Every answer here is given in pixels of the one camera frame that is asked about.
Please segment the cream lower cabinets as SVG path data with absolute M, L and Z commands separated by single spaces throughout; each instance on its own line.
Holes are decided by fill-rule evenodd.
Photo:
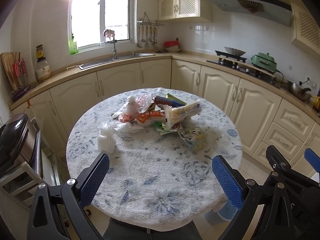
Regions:
M 204 97 L 234 122 L 245 155 L 267 165 L 263 150 L 274 145 L 291 167 L 306 176 L 315 170 L 304 158 L 307 148 L 319 152 L 319 117 L 311 107 L 289 93 L 268 85 L 258 85 L 222 70 L 188 61 L 166 59 L 162 79 L 172 81 L 173 89 L 157 88 L 152 95 L 181 103 Z M 97 103 L 137 88 L 142 63 L 129 63 L 88 74 L 60 73 L 31 91 L 13 113 L 29 110 L 41 118 L 53 118 L 53 141 L 66 144 L 80 117 Z

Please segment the red utensil rack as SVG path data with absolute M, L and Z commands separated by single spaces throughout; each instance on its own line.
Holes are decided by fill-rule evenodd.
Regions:
M 16 82 L 17 88 L 13 92 L 13 101 L 17 101 L 24 96 L 28 90 L 31 89 L 28 80 L 28 72 L 26 63 L 21 53 L 15 53 L 14 63 L 11 67 L 14 81 Z

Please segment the white blue patterned tablecloth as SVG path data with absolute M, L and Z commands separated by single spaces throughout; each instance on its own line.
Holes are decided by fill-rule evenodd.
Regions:
M 207 143 L 192 150 L 177 133 L 160 135 L 154 126 L 114 135 L 110 168 L 93 199 L 108 216 L 157 231 L 180 228 L 210 211 L 225 194 L 212 172 L 223 156 L 232 168 L 242 160 L 240 136 L 230 118 L 201 99 L 202 112 L 186 126 L 199 127 Z

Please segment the window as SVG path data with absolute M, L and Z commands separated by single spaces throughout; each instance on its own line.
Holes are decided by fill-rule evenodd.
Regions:
M 134 41 L 137 0 L 69 0 L 70 41 L 80 52 Z

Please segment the green bottle on sill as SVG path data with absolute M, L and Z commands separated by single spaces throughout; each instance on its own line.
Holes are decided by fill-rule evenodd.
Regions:
M 69 54 L 74 55 L 79 52 L 78 45 L 74 40 L 74 36 L 72 35 L 71 39 L 68 42 Z

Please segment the range hood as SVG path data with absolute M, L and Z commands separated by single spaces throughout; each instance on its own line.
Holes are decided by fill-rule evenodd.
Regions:
M 219 9 L 227 12 L 253 15 L 285 26 L 292 20 L 291 5 L 279 0 L 209 0 Z

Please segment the small pot on counter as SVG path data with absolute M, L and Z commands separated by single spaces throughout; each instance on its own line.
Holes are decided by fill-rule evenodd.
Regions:
M 311 94 L 309 92 L 311 89 L 309 87 L 302 88 L 300 85 L 288 80 L 287 88 L 291 94 L 303 102 L 309 102 L 311 99 Z

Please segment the gas stove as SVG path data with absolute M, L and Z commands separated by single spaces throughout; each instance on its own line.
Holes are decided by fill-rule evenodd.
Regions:
M 253 64 L 246 63 L 246 58 L 244 57 L 217 50 L 215 52 L 217 55 L 217 59 L 207 60 L 207 62 L 237 70 L 259 80 L 262 80 L 266 83 L 269 83 L 274 87 L 280 88 L 280 81 L 277 80 L 276 76 L 272 72 L 268 72 L 267 70 L 258 68 Z

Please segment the red lidded bowl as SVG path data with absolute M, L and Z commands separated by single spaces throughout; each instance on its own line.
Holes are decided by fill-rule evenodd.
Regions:
M 166 51 L 168 51 L 170 53 L 178 53 L 181 50 L 180 43 L 179 43 L 178 39 L 176 39 L 174 41 L 164 42 L 164 48 Z

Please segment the white knotted plastic bag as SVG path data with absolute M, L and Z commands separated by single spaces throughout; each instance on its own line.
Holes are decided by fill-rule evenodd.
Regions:
M 132 122 L 137 116 L 147 112 L 152 104 L 150 94 L 140 97 L 128 96 L 124 105 L 112 115 L 112 118 L 120 122 Z

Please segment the steel faucet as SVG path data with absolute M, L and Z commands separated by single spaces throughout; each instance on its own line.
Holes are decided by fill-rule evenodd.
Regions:
M 117 60 L 118 59 L 118 55 L 117 55 L 117 49 L 116 49 L 116 43 L 118 41 L 113 38 L 112 40 L 109 40 L 109 41 L 106 41 L 105 44 L 108 44 L 108 45 L 112 45 L 113 46 L 113 59 L 114 60 Z

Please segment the crushed milk carton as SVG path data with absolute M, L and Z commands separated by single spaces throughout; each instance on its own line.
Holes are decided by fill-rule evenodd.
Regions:
M 200 150 L 206 147 L 207 136 L 199 127 L 182 128 L 178 130 L 178 134 L 191 150 Z

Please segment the white stool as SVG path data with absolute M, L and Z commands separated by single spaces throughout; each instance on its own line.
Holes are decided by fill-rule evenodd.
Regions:
M 27 162 L 23 162 L 1 178 L 1 190 L 13 200 L 29 208 L 41 183 L 44 183 L 44 179 Z

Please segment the green snack bag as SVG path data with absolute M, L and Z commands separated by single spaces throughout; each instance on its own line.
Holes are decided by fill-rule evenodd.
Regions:
M 180 123 L 174 124 L 174 126 L 172 126 L 172 128 L 167 128 L 166 124 L 165 123 L 161 123 L 161 122 L 155 122 L 154 126 L 155 126 L 156 131 L 160 135 L 176 133 L 176 132 L 179 132 L 179 131 L 183 130 L 183 126 Z

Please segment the kitchen sink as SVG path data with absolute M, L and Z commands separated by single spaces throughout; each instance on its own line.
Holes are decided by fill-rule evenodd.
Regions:
M 132 53 L 132 54 L 122 55 L 122 56 L 118 55 L 116 59 L 114 57 L 108 57 L 105 59 L 100 59 L 100 60 L 95 60 L 92 62 L 84 63 L 84 64 L 79 65 L 78 67 L 81 70 L 84 70 L 84 69 L 100 66 L 100 65 L 103 65 L 106 63 L 113 63 L 116 61 L 135 59 L 135 58 L 140 58 L 140 57 L 148 57 L 148 56 L 154 56 L 154 54 L 152 54 L 152 53 Z

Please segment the long cracker package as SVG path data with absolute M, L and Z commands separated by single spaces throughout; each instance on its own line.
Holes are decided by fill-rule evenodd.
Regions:
M 165 124 L 167 128 L 172 128 L 175 124 L 184 121 L 187 118 L 200 114 L 202 106 L 200 101 L 194 101 L 188 105 L 172 108 L 164 105 Z

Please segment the steel wok pan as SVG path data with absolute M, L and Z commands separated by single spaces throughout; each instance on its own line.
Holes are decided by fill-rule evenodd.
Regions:
M 227 53 L 238 56 L 238 57 L 242 57 L 246 53 L 245 51 L 231 48 L 231 47 L 224 47 L 224 49 Z

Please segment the condiment bottles group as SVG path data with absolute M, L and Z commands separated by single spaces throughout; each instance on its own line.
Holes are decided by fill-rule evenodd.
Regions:
M 314 99 L 313 109 L 319 113 L 320 112 L 320 97 L 319 96 L 312 96 L 312 98 Z

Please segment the light blue trash bin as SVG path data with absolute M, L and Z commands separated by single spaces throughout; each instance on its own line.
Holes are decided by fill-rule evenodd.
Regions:
M 227 200 L 219 211 L 210 210 L 204 215 L 204 218 L 209 224 L 222 224 L 230 222 L 236 215 L 237 211 L 238 209 L 234 207 L 229 200 Z

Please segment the black steel pedal bin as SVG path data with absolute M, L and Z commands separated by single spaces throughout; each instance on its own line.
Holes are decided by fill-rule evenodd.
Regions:
M 27 162 L 42 177 L 41 139 L 35 119 L 24 113 L 13 115 L 1 127 L 1 175 Z

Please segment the blue brown snack bar wrapper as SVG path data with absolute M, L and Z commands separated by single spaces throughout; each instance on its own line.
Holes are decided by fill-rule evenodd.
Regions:
M 167 99 L 167 98 L 164 98 L 164 97 L 161 97 L 161 96 L 154 96 L 152 98 L 152 100 L 157 105 L 168 105 L 168 106 L 171 106 L 171 107 L 174 107 L 174 108 L 182 107 L 182 106 L 186 105 L 185 103 L 181 103 L 179 101 L 172 100 L 172 99 Z

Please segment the white tissue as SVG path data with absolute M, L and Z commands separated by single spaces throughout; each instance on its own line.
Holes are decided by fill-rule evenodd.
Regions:
M 107 122 L 102 123 L 98 135 L 98 150 L 106 154 L 112 154 L 116 146 L 116 140 L 113 137 L 113 128 Z

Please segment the orange white wrapper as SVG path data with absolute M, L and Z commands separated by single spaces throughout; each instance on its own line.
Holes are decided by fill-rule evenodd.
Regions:
M 165 113 L 164 111 L 145 112 L 136 117 L 136 122 L 139 126 L 142 127 L 150 126 L 155 122 L 165 123 Z

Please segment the large glass jar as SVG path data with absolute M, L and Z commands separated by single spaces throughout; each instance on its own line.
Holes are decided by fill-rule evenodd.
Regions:
M 51 71 L 49 67 L 49 63 L 47 62 L 44 51 L 43 51 L 43 45 L 38 45 L 36 47 L 36 74 L 37 74 L 37 80 L 39 82 L 43 82 L 46 79 L 51 77 Z

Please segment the green electric cooker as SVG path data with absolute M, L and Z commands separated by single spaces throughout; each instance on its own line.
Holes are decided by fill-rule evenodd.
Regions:
M 277 71 L 277 64 L 273 57 L 269 53 L 257 53 L 251 57 L 251 63 L 260 68 L 268 71 L 270 73 L 275 73 Z

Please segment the hanging utensil rack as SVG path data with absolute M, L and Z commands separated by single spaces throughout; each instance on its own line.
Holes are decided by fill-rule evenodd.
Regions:
M 164 22 L 150 20 L 146 12 L 137 22 L 137 47 L 159 49 L 158 30 L 164 27 Z

